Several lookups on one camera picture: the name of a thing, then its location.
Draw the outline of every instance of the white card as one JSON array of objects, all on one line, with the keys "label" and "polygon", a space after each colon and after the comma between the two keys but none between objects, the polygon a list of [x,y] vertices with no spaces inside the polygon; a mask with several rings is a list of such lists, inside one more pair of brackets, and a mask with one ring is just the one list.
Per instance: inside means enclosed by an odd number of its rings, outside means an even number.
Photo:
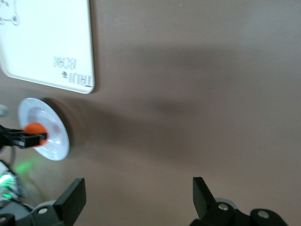
[{"label": "white card", "polygon": [[90,93],[89,0],[0,0],[0,65],[13,78]]}]

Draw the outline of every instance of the black plastic part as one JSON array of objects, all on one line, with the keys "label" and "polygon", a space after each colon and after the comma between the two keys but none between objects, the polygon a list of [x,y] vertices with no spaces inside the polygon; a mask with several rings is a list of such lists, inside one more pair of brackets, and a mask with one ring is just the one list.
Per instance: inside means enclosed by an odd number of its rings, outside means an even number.
[{"label": "black plastic part", "polygon": [[76,179],[56,200],[54,209],[65,226],[72,226],[86,204],[85,180]]},{"label": "black plastic part", "polygon": [[[219,205],[223,204],[228,207],[227,210],[222,210]],[[232,206],[218,202],[213,205],[206,215],[202,218],[202,223],[208,226],[231,226],[234,223],[235,210]]]},{"label": "black plastic part", "polygon": [[0,149],[3,146],[18,146],[21,149],[36,146],[47,139],[47,133],[28,134],[19,129],[8,129],[0,125]]},{"label": "black plastic part", "polygon": [[40,206],[26,217],[15,221],[11,214],[0,226],[72,226],[86,204],[85,180],[79,178],[67,188],[53,205]]},{"label": "black plastic part", "polygon": [[193,178],[193,203],[199,219],[190,226],[287,226],[273,211],[255,209],[248,216],[227,203],[216,202],[202,178]]},{"label": "black plastic part", "polygon": [[1,214],[0,219],[5,218],[4,221],[0,223],[0,226],[15,226],[15,216],[12,214]]},{"label": "black plastic part", "polygon": [[234,226],[252,226],[250,216],[235,210]]},{"label": "black plastic part", "polygon": [[207,210],[216,204],[203,178],[193,178],[193,203],[199,219],[202,219]]},{"label": "black plastic part", "polygon": [[[258,213],[260,211],[266,212],[269,217],[263,218]],[[284,220],[275,212],[264,209],[254,209],[251,212],[252,222],[255,222],[258,226],[287,226]]]}]

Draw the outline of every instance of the orange ball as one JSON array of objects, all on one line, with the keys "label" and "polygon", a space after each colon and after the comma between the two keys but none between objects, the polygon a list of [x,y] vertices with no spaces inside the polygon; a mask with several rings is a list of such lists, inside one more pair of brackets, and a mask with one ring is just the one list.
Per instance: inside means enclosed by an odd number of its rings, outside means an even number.
[{"label": "orange ball", "polygon": [[[43,133],[47,133],[47,130],[45,129],[45,127],[38,123],[38,122],[33,122],[28,124],[23,131],[25,133],[29,133],[29,134],[43,134]],[[38,147],[38,146],[42,146],[47,142],[47,140],[41,140],[39,145],[36,145],[34,147]]]}]

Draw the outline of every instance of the brown surface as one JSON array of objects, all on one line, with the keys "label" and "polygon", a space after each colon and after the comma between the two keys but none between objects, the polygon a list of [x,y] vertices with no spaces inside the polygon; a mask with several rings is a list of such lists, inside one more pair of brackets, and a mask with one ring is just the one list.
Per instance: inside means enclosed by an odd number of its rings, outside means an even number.
[{"label": "brown surface", "polygon": [[89,95],[9,78],[0,102],[18,127],[26,97],[70,125],[67,159],[20,151],[33,204],[84,177],[76,226],[187,226],[192,177],[245,213],[301,222],[301,2],[92,2],[97,86]]}]

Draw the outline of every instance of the white plate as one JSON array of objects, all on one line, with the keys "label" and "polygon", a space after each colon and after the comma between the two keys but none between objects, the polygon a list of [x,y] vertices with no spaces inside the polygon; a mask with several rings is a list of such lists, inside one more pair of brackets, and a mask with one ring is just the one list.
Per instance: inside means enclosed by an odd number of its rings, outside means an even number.
[{"label": "white plate", "polygon": [[34,149],[51,160],[62,160],[69,152],[69,138],[66,128],[55,111],[41,100],[26,98],[18,110],[19,123],[24,128],[29,123],[38,122],[48,132],[47,142]]}]

